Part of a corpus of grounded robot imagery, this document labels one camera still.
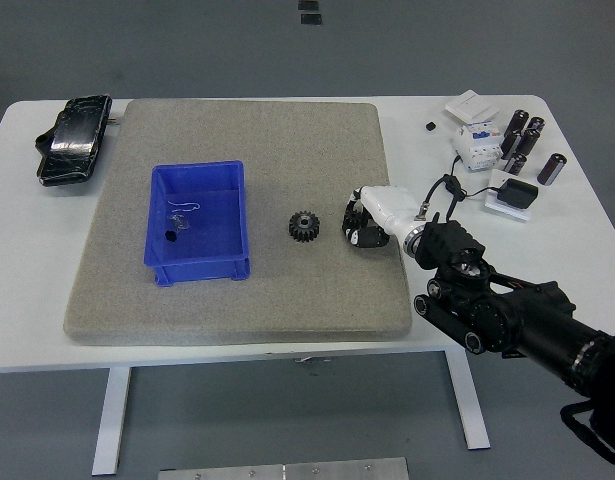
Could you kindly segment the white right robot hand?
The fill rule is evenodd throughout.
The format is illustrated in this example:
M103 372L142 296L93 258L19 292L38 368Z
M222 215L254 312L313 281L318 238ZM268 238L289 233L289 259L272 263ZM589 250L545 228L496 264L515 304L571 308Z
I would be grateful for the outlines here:
M414 199L405 189L361 187L350 196L342 231L348 242L357 248L383 247L395 238L402 252L413 257L425 225L413 206Z

